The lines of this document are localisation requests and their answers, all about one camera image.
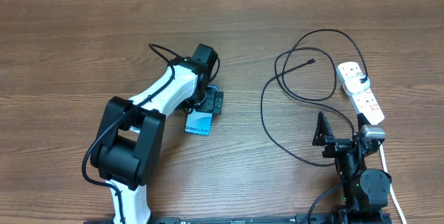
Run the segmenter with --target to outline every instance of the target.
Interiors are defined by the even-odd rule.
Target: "wooden table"
[[[337,28],[361,49],[386,120],[388,171],[409,223],[444,215],[444,0],[0,0],[0,223],[81,223],[111,217],[109,189],[88,184],[80,163],[105,104],[140,93],[165,71],[148,48],[191,55],[198,43],[221,57],[214,84],[225,92],[210,137],[186,135],[185,115],[168,118],[160,166],[149,184],[156,216],[290,216],[305,213],[339,179],[333,167],[292,158],[265,135],[259,99],[275,57],[305,33]],[[346,38],[319,33],[303,46],[336,64],[359,61]],[[310,51],[290,65],[304,96],[327,95],[333,71]],[[265,121],[288,149],[329,162],[311,146],[320,108],[297,103],[273,83]],[[355,119],[339,88],[328,101]],[[347,123],[327,113],[334,134]],[[381,168],[378,154],[369,168]],[[98,178],[97,170],[88,168]],[[338,191],[315,212],[341,203]],[[399,223],[391,199],[385,212]]]

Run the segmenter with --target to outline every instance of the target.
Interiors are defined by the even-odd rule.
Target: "white power strip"
[[[342,88],[348,95],[350,102],[355,109],[356,114],[364,113],[364,116],[372,125],[377,125],[384,120],[384,114],[382,114],[381,107],[376,101],[372,90],[370,89],[370,79],[367,79],[365,83],[361,83],[361,79],[365,78],[362,74],[362,70],[359,64],[356,62],[344,62],[336,68],[336,73],[339,80],[342,83]],[[386,158],[384,155],[384,148],[382,145],[379,147],[379,153],[381,153],[382,168],[384,172],[387,172]],[[401,206],[396,200],[393,187],[390,185],[390,195],[395,203],[396,209],[400,215],[402,224],[407,224],[404,214],[402,213]]]

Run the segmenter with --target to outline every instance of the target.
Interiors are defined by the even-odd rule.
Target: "electrical outlet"
[[[362,74],[359,64],[344,62],[338,65],[336,73],[356,114],[364,113],[373,125],[381,123],[384,120],[384,114],[370,88],[370,81],[368,80],[368,84],[361,84],[360,78],[364,78],[365,75]]]
[[[336,68],[342,87],[348,96],[353,96],[370,87],[370,79],[363,83],[366,76],[362,74],[359,64],[356,62],[344,62]]]

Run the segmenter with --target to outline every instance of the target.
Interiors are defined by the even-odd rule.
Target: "leader arm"
[[[206,99],[206,89],[213,66],[217,61],[213,48],[199,44],[190,58],[177,57],[170,61],[175,76],[173,80],[149,102],[137,107],[166,84],[173,72],[170,67],[166,73],[147,90],[129,100],[115,96],[105,107],[97,137],[103,133],[91,153],[91,165],[99,170],[101,178],[121,190],[123,215],[126,223],[146,224],[151,216],[146,204],[146,183],[157,167],[166,118],[176,108],[193,107],[200,109]],[[216,101],[219,93],[212,100]],[[212,102],[212,109],[206,112],[220,112],[221,105]],[[118,119],[132,110],[133,113],[119,126],[107,130]],[[139,133],[136,141],[122,137],[119,131],[132,130]],[[115,216],[109,223],[120,223],[119,201],[111,189]]]

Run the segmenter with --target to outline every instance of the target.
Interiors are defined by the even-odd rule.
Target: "white cable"
[[[384,155],[384,148],[382,148],[382,144],[379,147],[379,153],[381,154],[382,169],[384,169],[385,173],[388,173],[387,172],[387,164],[386,164],[386,156]],[[390,184],[390,194],[391,194],[391,198],[393,200],[393,203],[395,203],[396,210],[398,211],[398,213],[401,217],[402,224],[407,224],[404,214],[402,213],[401,206],[398,203],[398,200],[396,200],[395,192],[393,191],[393,187],[391,186],[391,184]]]

